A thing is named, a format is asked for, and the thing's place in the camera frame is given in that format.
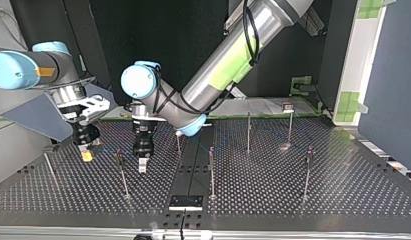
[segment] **metal rod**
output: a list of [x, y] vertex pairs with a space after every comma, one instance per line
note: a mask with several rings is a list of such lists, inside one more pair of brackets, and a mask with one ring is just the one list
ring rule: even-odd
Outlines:
[[55, 171], [53, 170], [52, 163], [50, 162], [49, 156], [47, 155], [47, 153], [43, 153], [43, 155], [46, 158], [47, 166], [49, 167], [49, 171], [52, 174], [53, 180], [55, 181], [56, 186], [59, 188], [58, 179], [56, 178]]
[[211, 168], [211, 199], [215, 199], [215, 186], [214, 186], [214, 147], [209, 148], [209, 165]]
[[287, 143], [290, 145], [290, 139], [292, 137], [292, 122], [293, 122], [293, 112], [290, 113], [290, 121], [289, 121], [289, 135], [287, 137]]
[[248, 148], [247, 148], [248, 153], [251, 151], [250, 144], [251, 144], [251, 113], [248, 112]]
[[308, 192], [308, 183], [310, 180], [310, 165], [308, 163], [307, 166], [307, 178], [305, 179], [305, 189], [304, 189], [304, 198], [303, 198], [303, 202], [305, 202], [307, 200], [307, 192]]
[[126, 197], [126, 199], [130, 199], [131, 196], [130, 196], [130, 194], [128, 193], [127, 180], [126, 180], [126, 178], [125, 178], [124, 170], [123, 170], [122, 167], [121, 167], [121, 177], [123, 178], [124, 189], [125, 189], [125, 191], [126, 191], [126, 196], [125, 196], [125, 197]]
[[178, 152], [178, 153], [181, 153], [181, 149], [180, 149], [180, 136], [177, 136], [177, 135], [176, 135], [176, 137], [177, 137], [177, 152]]
[[303, 203], [305, 203], [305, 201], [307, 200], [308, 184], [309, 184], [310, 173], [311, 173], [311, 168], [313, 167], [313, 164], [314, 164], [314, 148], [312, 146], [309, 146], [308, 151], [307, 151], [307, 177], [305, 179]]

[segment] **white wall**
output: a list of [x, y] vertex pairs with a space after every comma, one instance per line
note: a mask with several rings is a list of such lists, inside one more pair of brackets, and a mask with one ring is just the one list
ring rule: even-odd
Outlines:
[[[0, 7], [13, 14], [9, 0], [0, 0]], [[15, 36], [19, 36], [14, 22], [8, 16], [3, 18]], [[1, 23], [0, 48], [22, 50]], [[0, 114], [37, 97], [39, 94], [41, 94], [39, 91], [4, 91], [0, 89]], [[44, 136], [16, 124], [9, 125], [9, 123], [0, 122], [0, 182], [39, 157], [42, 154], [42, 148], [48, 144], [50, 144], [50, 140]]]

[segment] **yellow object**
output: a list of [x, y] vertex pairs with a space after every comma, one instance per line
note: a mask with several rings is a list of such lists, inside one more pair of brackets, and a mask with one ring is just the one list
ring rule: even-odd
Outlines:
[[83, 162], [91, 162], [93, 160], [93, 155], [90, 151], [81, 152], [81, 156], [83, 157]]
[[37, 68], [36, 75], [40, 77], [52, 77], [55, 68]]
[[[252, 48], [255, 49], [255, 38], [250, 36]], [[217, 68], [211, 73], [209, 85], [223, 91], [232, 81], [239, 83], [240, 80], [252, 69], [249, 61], [248, 45], [245, 34], [241, 34], [230, 50], [225, 54]]]

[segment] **green label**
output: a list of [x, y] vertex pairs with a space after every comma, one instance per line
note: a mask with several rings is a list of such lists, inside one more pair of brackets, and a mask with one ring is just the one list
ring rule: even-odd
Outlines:
[[358, 112], [359, 92], [341, 92], [336, 122], [353, 122], [355, 113]]
[[361, 0], [358, 19], [377, 18], [380, 8], [382, 8], [382, 0]]
[[[254, 48], [255, 38], [251, 37], [250, 40]], [[249, 65], [250, 60], [245, 34], [242, 34], [212, 72], [209, 85], [223, 91], [230, 82], [240, 82], [252, 69]]]

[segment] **metal table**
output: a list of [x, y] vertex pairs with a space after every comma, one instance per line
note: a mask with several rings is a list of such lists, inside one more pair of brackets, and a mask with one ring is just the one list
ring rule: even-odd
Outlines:
[[[137, 172], [130, 122], [102, 122], [104, 150], [83, 163], [69, 145], [0, 185], [0, 229], [8, 226], [118, 228], [132, 231], [382, 232], [411, 234], [411, 182], [325, 118], [216, 120], [181, 138], [159, 124], [148, 172]], [[315, 149], [304, 200], [307, 149]], [[210, 195], [209, 147], [214, 147], [216, 198]], [[122, 149], [131, 200], [114, 163]], [[169, 211], [174, 195], [203, 196], [200, 212]]]

